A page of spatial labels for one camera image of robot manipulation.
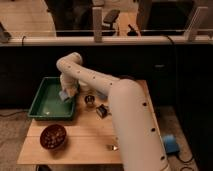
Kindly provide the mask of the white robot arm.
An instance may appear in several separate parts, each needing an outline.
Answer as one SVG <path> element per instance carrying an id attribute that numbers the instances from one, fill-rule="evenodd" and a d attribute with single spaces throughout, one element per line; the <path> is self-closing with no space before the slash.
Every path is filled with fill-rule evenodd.
<path id="1" fill-rule="evenodd" d="M 79 53 L 56 62 L 65 90 L 80 80 L 108 97 L 124 171 L 171 171 L 160 131 L 142 86 L 82 66 Z"/>

